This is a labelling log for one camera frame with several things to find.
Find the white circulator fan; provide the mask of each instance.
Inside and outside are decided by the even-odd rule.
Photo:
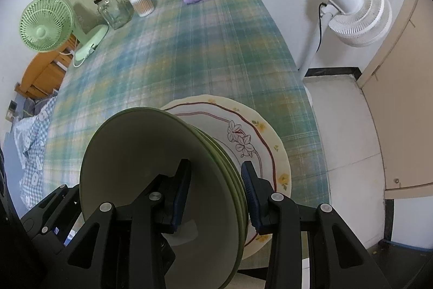
[[[329,0],[320,9],[320,24],[314,38],[320,38],[328,26],[339,39],[353,47],[364,47],[379,41],[389,31],[392,22],[391,5],[388,0]],[[299,74],[306,75],[317,43],[310,44]]]
[[[34,0],[24,9],[19,22],[22,41],[38,52],[56,50],[73,34],[80,42],[73,53],[75,67],[95,50],[107,31],[107,25],[98,25],[84,33],[69,0]]]

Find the black baseboard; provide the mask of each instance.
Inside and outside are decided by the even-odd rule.
[[[305,77],[328,75],[353,75],[355,80],[358,80],[361,70],[358,67],[310,68]]]
[[[385,229],[383,238],[391,241],[392,225],[394,222],[394,200],[385,200]]]

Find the fan pole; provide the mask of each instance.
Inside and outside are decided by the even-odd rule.
[[[74,19],[74,28],[72,33],[81,44],[85,44],[89,41],[90,37],[84,33],[84,31],[81,29],[81,26],[78,25],[76,21],[77,19]]]
[[[322,40],[323,40],[323,34],[328,28],[329,22],[335,15],[338,14],[339,10],[336,7],[334,7],[332,4],[328,3],[328,5],[326,7],[323,7],[320,12],[321,12],[320,18],[321,18],[322,28],[319,27],[320,26],[319,24],[317,25],[316,31],[314,32],[313,39],[310,42],[310,46],[308,47],[307,55],[305,56],[304,61],[302,62],[299,68],[299,76],[301,80],[304,79],[311,65],[313,57],[317,52],[317,48],[319,47],[320,31],[322,31]]]

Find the fan grille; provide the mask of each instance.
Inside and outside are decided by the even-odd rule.
[[[72,10],[64,0],[34,0],[22,12],[19,33],[32,50],[48,52],[71,35]]]
[[[354,14],[336,15],[330,28],[339,37],[359,36],[373,28],[384,11],[385,0],[364,0],[361,9]]]
[[[352,47],[365,47],[379,41],[389,31],[392,22],[391,4],[385,0],[385,8],[377,24],[369,31],[351,37],[340,37],[340,40]]]

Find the wooden chair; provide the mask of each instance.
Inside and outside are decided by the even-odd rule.
[[[58,63],[68,68],[72,60],[72,55],[61,52],[75,47],[76,39],[71,35],[57,50],[38,53],[25,70],[21,83],[16,84],[15,91],[24,97],[40,99],[58,90],[66,73]]]

